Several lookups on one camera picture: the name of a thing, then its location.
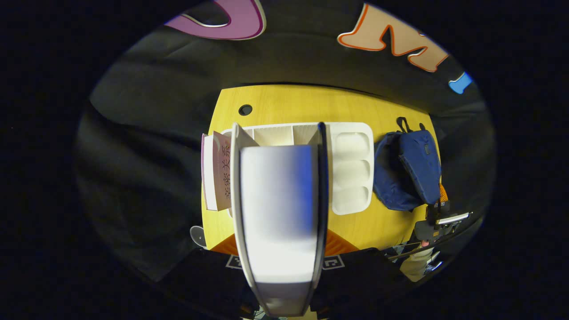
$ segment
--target round hole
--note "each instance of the round hole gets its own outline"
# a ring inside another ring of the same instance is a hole
[[[253,107],[250,104],[244,104],[239,108],[239,114],[246,116],[253,111]]]

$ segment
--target orange letter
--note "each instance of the orange letter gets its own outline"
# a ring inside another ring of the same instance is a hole
[[[354,30],[340,34],[338,42],[350,48],[380,51],[385,48],[385,43],[381,39],[389,28],[391,28],[391,53],[394,56],[423,49],[417,54],[409,55],[407,59],[429,72],[435,72],[437,66],[448,57],[448,54],[429,38],[419,34],[405,22],[367,3],[364,4]]]

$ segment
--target black fabric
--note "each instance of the black fabric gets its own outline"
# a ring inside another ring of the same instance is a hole
[[[481,139],[478,129],[469,127],[484,111],[477,85],[456,94],[448,81],[464,70],[453,56],[436,72],[426,72],[404,56],[393,56],[389,32],[384,36],[388,47],[382,51],[338,44],[338,34],[355,26],[362,4],[261,1],[266,30],[243,41],[203,39],[159,26],[108,69],[90,96],[99,121],[108,126],[80,128],[79,179],[91,217],[115,253],[159,279],[188,252],[191,241],[183,228],[200,223],[197,143],[208,131],[219,91],[249,84],[348,88],[429,112],[449,196],[463,200],[461,205],[453,198],[459,208],[476,205],[475,211],[482,214],[493,183],[493,141],[490,133]],[[204,21],[222,21],[216,10],[201,4],[190,13]],[[88,112],[83,121],[93,117],[95,113]],[[488,118],[479,120],[479,125],[492,127]],[[459,134],[463,126],[465,132]],[[469,142],[451,137],[455,131]],[[464,159],[474,153],[482,163]],[[487,170],[484,179],[465,186],[463,178],[474,179],[478,169]],[[105,201],[89,199],[94,191]],[[109,206],[107,199],[121,206]],[[133,218],[130,211],[125,219],[124,210],[130,208],[143,218]],[[159,218],[157,212],[168,212],[168,218]],[[162,227],[156,231],[149,227],[155,223]]]

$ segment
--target white tray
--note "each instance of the white tray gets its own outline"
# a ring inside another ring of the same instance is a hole
[[[305,145],[317,122],[243,127],[259,146]],[[365,210],[373,192],[373,133],[363,122],[325,122],[328,134],[330,201],[337,215]],[[231,129],[221,132],[231,136]]]

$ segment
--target pink book cover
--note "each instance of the pink book cover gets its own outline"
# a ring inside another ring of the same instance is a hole
[[[212,153],[213,158],[213,184],[215,186],[215,199],[217,210],[224,210],[231,207],[231,191],[229,187],[230,174],[229,174],[229,160],[230,160],[230,146],[231,138],[224,136],[218,132],[213,132],[213,150],[203,150],[204,137],[202,136],[202,179],[204,172],[203,154],[204,151]],[[204,192],[204,198],[207,203],[207,195]]]

